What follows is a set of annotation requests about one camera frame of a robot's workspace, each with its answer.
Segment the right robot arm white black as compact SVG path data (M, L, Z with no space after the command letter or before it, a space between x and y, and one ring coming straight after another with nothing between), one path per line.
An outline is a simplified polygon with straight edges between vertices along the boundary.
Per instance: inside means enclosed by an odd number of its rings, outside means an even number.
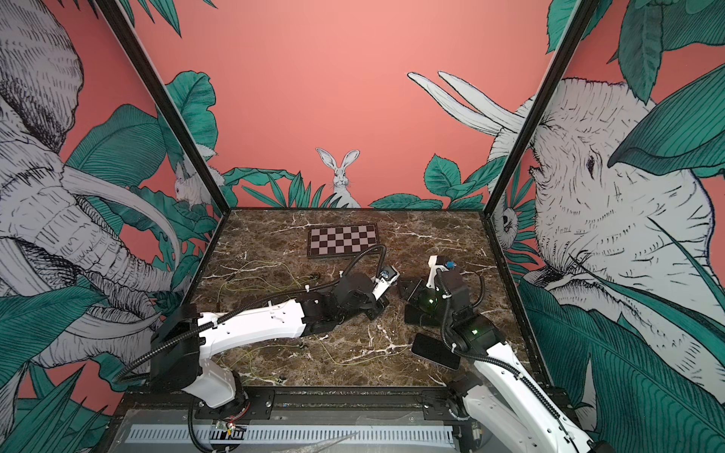
M494 323L475 310L470 292L453 262L430 265L428 277L404 279L400 297L405 322L438 328L438 337L419 333L413 354L469 372L447 385L450 414L478 423L511 452L611 452L555 403L517 358Z

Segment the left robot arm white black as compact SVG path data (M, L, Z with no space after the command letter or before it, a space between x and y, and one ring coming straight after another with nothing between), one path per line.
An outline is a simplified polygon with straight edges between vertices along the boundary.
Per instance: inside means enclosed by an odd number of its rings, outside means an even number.
M385 265L386 252L385 245L373 245L330 283L272 294L228 313L175 314L151 349L122 368L113 382L133 383L132 371L150 364L141 378L152 391L182 391L212 410L239 411L247 403L243 386L214 356L268 340L327 333L360 314L376 318L399 276Z

